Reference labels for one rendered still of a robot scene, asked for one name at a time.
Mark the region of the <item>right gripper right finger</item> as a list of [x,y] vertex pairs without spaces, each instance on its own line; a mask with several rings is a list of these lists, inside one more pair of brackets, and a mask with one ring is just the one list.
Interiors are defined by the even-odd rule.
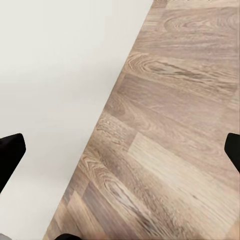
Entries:
[[235,133],[229,133],[227,135],[224,151],[240,172],[240,135]]

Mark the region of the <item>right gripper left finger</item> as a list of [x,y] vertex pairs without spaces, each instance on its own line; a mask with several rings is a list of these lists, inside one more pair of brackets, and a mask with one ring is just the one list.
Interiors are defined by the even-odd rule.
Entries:
[[0,138],[0,194],[25,153],[21,133]]

